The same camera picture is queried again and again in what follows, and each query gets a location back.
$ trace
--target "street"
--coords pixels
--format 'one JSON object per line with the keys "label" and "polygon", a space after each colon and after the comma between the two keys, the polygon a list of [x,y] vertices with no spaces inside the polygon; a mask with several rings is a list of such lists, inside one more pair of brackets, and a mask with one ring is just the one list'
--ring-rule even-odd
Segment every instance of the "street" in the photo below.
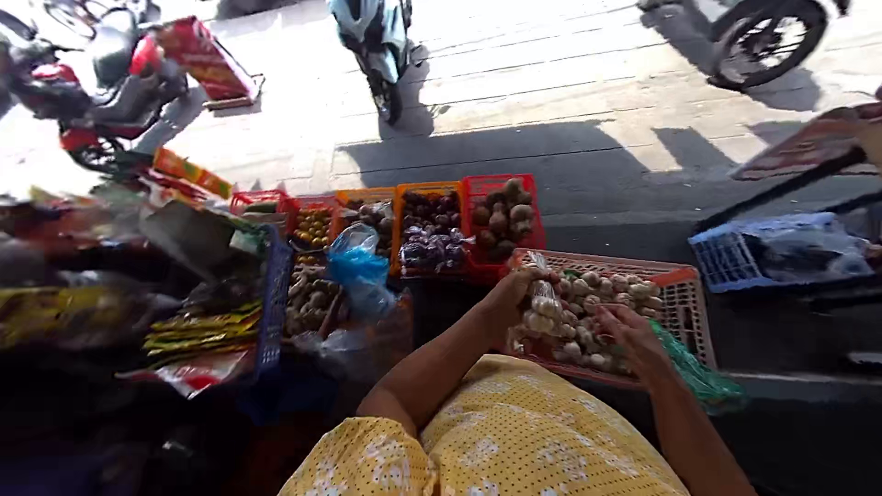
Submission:
{"label": "street", "polygon": [[[174,3],[163,17],[197,8],[205,17],[206,4]],[[730,169],[821,111],[871,101],[882,83],[872,22],[882,6],[860,0],[850,17],[830,19],[803,67],[748,94],[705,82],[711,45],[679,6],[418,0],[414,10],[409,34],[425,63],[405,77],[394,129],[377,120],[324,0],[302,0],[209,22],[248,71],[265,75],[264,92],[251,108],[202,112],[168,147],[243,189],[532,172],[547,227],[693,221],[772,183],[738,183]],[[55,123],[19,106],[0,135],[7,191],[84,192],[94,182],[56,147]],[[877,181],[830,179],[762,211],[822,207]]]}

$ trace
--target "yellow floral dress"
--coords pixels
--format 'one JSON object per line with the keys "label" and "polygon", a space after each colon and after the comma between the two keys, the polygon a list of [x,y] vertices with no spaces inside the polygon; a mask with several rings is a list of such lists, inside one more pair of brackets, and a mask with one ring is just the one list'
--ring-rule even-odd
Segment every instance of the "yellow floral dress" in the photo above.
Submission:
{"label": "yellow floral dress", "polygon": [[526,360],[484,356],[422,431],[348,418],[280,496],[688,494],[664,458],[592,395]]}

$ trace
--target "sign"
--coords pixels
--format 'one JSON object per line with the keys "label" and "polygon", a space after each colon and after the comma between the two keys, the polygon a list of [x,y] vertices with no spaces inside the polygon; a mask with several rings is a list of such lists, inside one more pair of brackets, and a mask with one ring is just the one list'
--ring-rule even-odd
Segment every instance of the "sign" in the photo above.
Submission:
{"label": "sign", "polygon": [[213,101],[258,97],[259,88],[241,65],[195,16],[166,24],[156,41],[165,55],[179,63]]}

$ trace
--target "blue plastic crate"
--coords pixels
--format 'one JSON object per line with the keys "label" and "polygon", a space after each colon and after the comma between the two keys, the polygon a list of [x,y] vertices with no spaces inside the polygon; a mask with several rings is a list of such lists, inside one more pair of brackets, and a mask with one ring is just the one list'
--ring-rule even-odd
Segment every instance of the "blue plastic crate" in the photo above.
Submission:
{"label": "blue plastic crate", "polygon": [[[758,286],[793,286],[821,282],[821,280],[776,281],[764,276],[759,270],[759,264],[747,248],[742,234],[753,230],[798,228],[800,226],[816,226],[831,232],[841,231],[842,235],[846,236],[845,229],[835,214],[821,212],[732,221],[690,237],[689,244],[699,261],[699,268],[707,288],[713,293]],[[857,267],[853,273],[844,274],[841,279],[867,274],[872,274],[869,266],[866,268]]]}
{"label": "blue plastic crate", "polygon": [[285,325],[285,304],[291,279],[291,257],[294,250],[270,225],[261,226],[269,240],[264,272],[263,310],[258,328],[258,353],[252,378],[279,365],[282,328]]}

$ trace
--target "red motorcycle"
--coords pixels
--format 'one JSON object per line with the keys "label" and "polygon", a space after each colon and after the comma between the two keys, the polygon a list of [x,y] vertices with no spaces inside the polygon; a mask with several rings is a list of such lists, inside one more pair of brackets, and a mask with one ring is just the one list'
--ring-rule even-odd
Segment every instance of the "red motorcycle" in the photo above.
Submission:
{"label": "red motorcycle", "polygon": [[153,38],[154,27],[139,26],[125,9],[101,17],[85,48],[97,80],[89,93],[73,69],[58,62],[56,52],[70,49],[44,40],[10,49],[6,86],[36,118],[58,121],[61,147],[76,163],[118,174],[122,139],[144,134],[165,105],[189,93],[185,73]]}

